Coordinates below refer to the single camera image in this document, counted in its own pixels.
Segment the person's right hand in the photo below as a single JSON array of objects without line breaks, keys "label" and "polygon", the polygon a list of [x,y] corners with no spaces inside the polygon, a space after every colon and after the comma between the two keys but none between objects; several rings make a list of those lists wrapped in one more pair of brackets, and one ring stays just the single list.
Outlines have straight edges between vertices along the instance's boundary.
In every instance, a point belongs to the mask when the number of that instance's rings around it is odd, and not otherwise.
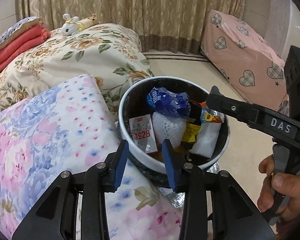
[{"label": "person's right hand", "polygon": [[273,173],[274,160],[271,155],[259,164],[259,172],[264,173],[264,179],[257,205],[260,211],[265,212],[274,204],[271,189],[291,197],[287,207],[282,212],[283,221],[289,222],[300,214],[300,176],[285,173]]}]

